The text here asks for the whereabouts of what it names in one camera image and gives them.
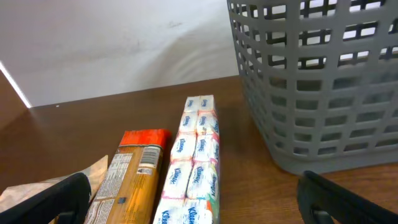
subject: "white wall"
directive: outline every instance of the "white wall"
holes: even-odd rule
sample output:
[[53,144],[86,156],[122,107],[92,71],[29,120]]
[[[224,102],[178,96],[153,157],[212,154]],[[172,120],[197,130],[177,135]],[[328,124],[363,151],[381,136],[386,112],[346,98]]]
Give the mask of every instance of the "white wall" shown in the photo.
[[226,0],[1,0],[0,60],[33,106],[238,74]]

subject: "laundry basket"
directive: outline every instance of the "laundry basket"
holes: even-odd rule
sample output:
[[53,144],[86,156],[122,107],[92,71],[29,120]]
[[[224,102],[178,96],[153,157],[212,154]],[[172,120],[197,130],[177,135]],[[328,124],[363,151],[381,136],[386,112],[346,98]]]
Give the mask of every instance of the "laundry basket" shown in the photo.
[[397,0],[228,0],[244,94],[281,168],[398,161]]

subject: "stack of tissue packs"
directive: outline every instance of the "stack of tissue packs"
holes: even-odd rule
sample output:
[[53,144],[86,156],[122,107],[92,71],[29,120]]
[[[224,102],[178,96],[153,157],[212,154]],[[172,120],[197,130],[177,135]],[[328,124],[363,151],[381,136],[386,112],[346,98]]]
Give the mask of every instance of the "stack of tissue packs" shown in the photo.
[[154,224],[220,222],[219,150],[213,95],[188,97]]

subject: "barcode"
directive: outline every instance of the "barcode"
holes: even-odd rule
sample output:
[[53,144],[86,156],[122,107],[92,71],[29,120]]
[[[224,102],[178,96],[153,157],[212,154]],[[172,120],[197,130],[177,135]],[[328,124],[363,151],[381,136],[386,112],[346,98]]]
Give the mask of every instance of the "barcode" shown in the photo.
[[141,160],[138,166],[147,166],[156,168],[157,160],[159,159],[160,149],[158,147],[148,146],[142,152]]

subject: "wooden table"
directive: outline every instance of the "wooden table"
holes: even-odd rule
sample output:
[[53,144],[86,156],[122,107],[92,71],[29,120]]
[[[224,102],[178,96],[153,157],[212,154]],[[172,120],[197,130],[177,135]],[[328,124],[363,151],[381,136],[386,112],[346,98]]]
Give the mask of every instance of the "wooden table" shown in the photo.
[[[0,192],[82,170],[106,154],[110,162],[125,130],[167,128],[174,138],[186,97],[206,94],[214,94],[220,117],[221,222],[302,223],[298,177],[271,159],[239,77],[33,108],[0,131]],[[325,177],[398,213],[398,164]]]

